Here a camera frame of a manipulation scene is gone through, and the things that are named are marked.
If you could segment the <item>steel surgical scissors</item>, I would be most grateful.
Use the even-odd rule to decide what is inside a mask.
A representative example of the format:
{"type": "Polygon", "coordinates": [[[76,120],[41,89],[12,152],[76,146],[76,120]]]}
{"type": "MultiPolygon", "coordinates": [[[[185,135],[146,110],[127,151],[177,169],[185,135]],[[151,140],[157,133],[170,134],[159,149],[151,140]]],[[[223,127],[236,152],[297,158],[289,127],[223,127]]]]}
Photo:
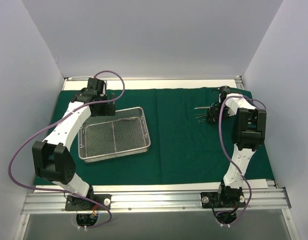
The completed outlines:
{"type": "Polygon", "coordinates": [[[212,106],[198,106],[195,107],[194,110],[205,110],[205,109],[210,109],[212,106]]]}

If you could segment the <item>metal mesh tray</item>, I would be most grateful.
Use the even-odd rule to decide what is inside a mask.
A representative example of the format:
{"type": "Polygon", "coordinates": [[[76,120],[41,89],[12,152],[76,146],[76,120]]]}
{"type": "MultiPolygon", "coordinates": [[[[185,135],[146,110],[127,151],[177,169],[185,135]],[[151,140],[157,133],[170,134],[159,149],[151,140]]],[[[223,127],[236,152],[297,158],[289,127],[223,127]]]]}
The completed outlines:
{"type": "Polygon", "coordinates": [[[144,111],[141,107],[117,110],[113,116],[88,118],[79,129],[78,156],[85,163],[146,152],[151,145],[144,111]],[[139,117],[139,121],[121,118],[139,117]]]}

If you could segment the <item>green surgical cloth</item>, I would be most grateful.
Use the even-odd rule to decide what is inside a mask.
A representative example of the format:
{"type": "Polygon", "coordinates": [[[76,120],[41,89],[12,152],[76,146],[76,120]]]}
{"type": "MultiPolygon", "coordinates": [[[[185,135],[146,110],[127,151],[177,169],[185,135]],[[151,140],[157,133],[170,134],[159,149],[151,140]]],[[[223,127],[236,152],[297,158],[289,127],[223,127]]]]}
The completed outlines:
{"type": "Polygon", "coordinates": [[[218,124],[198,123],[195,107],[217,101],[216,88],[131,89],[121,94],[117,109],[144,110],[151,145],[147,152],[85,163],[78,142],[70,153],[77,174],[91,185],[170,185],[219,182],[227,172],[225,153],[233,152],[234,118],[222,121],[222,150],[218,124]]]}

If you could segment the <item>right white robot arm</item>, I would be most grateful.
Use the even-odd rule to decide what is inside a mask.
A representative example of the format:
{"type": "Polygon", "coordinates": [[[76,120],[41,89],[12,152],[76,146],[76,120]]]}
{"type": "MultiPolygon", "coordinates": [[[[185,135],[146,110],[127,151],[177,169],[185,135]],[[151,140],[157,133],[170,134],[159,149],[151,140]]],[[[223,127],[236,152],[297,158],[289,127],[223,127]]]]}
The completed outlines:
{"type": "Polygon", "coordinates": [[[226,150],[222,140],[221,121],[231,116],[235,117],[231,134],[234,149],[232,156],[225,153],[230,164],[216,193],[217,203],[224,207],[233,200],[240,199],[249,162],[256,150],[264,144],[267,113],[265,108],[256,107],[253,100],[232,91],[230,87],[219,87],[218,101],[208,107],[206,121],[209,124],[218,124],[224,152],[226,150]]]}

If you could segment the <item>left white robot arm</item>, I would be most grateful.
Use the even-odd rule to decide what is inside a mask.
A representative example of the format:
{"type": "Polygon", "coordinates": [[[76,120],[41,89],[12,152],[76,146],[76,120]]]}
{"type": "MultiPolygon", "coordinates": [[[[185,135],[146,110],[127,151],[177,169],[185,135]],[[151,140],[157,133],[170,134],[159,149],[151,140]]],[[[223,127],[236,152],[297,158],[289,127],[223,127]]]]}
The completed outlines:
{"type": "Polygon", "coordinates": [[[84,210],[94,205],[94,191],[76,173],[76,164],[70,154],[71,145],[89,117],[115,114],[115,104],[108,102],[114,97],[114,94],[107,96],[105,81],[89,78],[87,86],[69,102],[64,120],[43,141],[36,141],[32,146],[36,175],[78,195],[76,203],[84,210]]]}

